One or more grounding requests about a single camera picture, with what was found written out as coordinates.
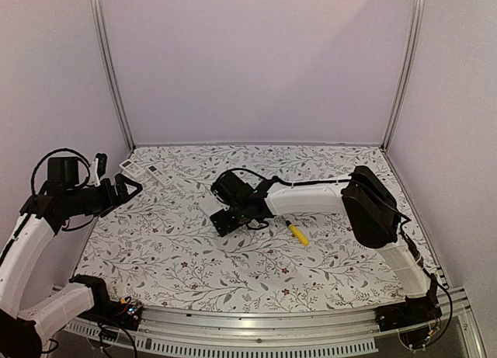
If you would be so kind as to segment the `white remote control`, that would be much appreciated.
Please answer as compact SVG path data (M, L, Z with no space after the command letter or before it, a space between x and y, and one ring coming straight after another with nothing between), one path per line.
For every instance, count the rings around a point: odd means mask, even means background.
M218 206L211 200L204 200L199 203L200 210L207 216L211 217L218 211Z

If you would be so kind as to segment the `yellow handled screwdriver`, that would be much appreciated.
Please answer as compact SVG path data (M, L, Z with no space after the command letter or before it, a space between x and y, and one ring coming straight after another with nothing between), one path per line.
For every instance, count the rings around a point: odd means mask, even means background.
M302 233L302 231L289 220L285 220L285 225L288 227L292 235L303 245L309 245L309 239Z

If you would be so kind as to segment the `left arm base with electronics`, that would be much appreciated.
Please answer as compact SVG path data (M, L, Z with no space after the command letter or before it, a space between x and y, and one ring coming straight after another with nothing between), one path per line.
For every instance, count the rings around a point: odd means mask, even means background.
M81 313L79 317L136 332L141 323L143 309L144 304L141 301L125 297L120 301L103 301L89 311Z

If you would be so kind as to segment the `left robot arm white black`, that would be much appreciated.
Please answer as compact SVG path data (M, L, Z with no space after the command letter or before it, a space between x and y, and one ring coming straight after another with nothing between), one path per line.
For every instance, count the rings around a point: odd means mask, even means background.
M141 193L143 186L121 173L106 178L106 163L103 153L89 161L73 149L58 148L36 165L47 165L47 178L39 189L30 189L1 251L3 357L41 357L45 345L77 317L117 328L135 342L131 334L141 322L141 303L129 297L111 300L105 280L96 276L73 276L54 295L29 309L20 307L42 252L60 232L73 230L68 225L73 217L105 217Z

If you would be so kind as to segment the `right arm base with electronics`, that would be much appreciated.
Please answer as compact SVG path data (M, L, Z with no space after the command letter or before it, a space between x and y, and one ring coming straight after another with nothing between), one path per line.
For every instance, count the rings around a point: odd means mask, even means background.
M405 328L399 339L411 350L425 349L440 330L442 311L437 297L407 297L404 302L378 307L374 313L382 332Z

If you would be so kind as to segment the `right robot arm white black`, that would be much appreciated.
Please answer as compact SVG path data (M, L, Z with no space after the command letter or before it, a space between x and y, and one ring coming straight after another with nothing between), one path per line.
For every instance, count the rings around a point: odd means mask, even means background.
M368 167L357 166L341 179L287 182L274 176L262 178L257 186L244 182L238 171L222 172L210 188L226 206L210 217L221 237L252 221L265 225L287 214L341 214L355 239L378 251L400 280L405 292L401 316L407 323L419 323L438 305L437 278L426 270L422 254L403 230L408 217Z

